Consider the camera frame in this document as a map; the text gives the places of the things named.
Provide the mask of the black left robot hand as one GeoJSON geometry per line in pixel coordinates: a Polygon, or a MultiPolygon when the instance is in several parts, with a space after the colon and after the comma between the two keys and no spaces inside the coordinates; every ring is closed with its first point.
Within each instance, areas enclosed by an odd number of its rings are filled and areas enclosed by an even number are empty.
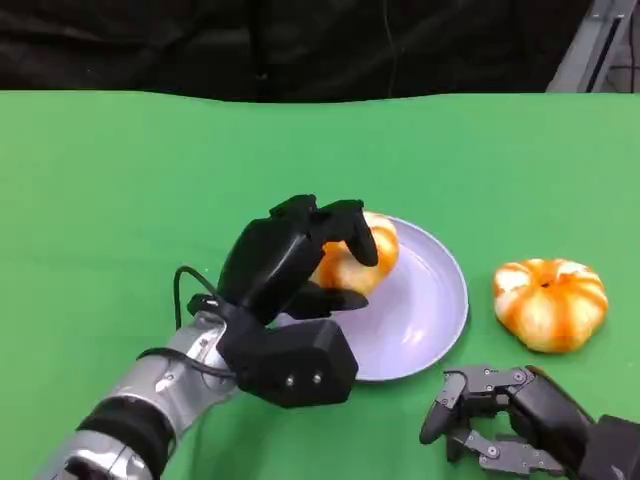
{"type": "Polygon", "coordinates": [[[338,200],[319,207],[315,195],[295,195],[245,227],[225,260],[217,292],[265,325],[281,313],[310,320],[362,309],[368,305],[365,295],[311,280],[326,257],[324,246],[341,241],[361,265],[378,264],[364,202],[338,200]]]}

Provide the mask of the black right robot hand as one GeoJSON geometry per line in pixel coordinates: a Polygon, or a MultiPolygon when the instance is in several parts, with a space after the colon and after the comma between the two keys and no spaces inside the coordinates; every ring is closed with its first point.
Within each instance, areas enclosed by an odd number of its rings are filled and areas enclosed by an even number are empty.
{"type": "Polygon", "coordinates": [[[532,365],[498,370],[489,365],[452,367],[422,424],[419,441],[446,438],[446,458],[466,452],[492,473],[527,478],[544,472],[576,479],[593,418],[551,377],[532,365]],[[509,415],[511,434],[484,437],[474,418],[509,415]]]}

